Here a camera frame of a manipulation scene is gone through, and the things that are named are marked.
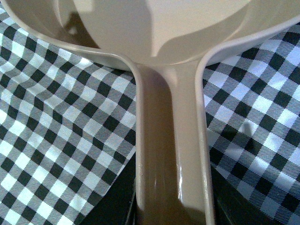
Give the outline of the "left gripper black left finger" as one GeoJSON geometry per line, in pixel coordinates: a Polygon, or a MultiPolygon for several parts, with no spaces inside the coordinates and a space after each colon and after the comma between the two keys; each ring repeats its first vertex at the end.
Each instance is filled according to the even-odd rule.
{"type": "Polygon", "coordinates": [[[88,214],[89,225],[134,225],[135,155],[131,157],[116,181],[88,214]]]}

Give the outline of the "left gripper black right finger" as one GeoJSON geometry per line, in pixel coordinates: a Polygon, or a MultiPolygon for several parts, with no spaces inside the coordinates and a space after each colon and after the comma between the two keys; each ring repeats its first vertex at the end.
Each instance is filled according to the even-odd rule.
{"type": "Polygon", "coordinates": [[[218,225],[265,224],[265,216],[213,167],[211,175],[218,225]]]}

